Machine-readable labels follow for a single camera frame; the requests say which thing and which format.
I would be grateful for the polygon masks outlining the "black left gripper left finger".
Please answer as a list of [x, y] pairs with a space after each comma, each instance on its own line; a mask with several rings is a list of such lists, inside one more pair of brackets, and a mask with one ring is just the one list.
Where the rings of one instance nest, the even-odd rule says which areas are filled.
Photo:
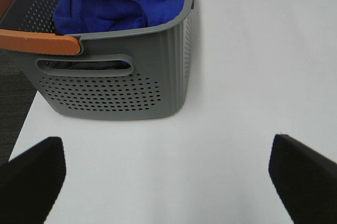
[[1, 223], [44, 223], [65, 177], [60, 137], [48, 137], [1, 165]]

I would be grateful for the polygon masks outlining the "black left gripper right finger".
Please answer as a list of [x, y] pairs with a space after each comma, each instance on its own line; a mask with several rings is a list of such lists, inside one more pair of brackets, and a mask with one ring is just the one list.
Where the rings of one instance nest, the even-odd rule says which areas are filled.
[[294, 223], [336, 223], [336, 163], [286, 134], [274, 137], [268, 172]]

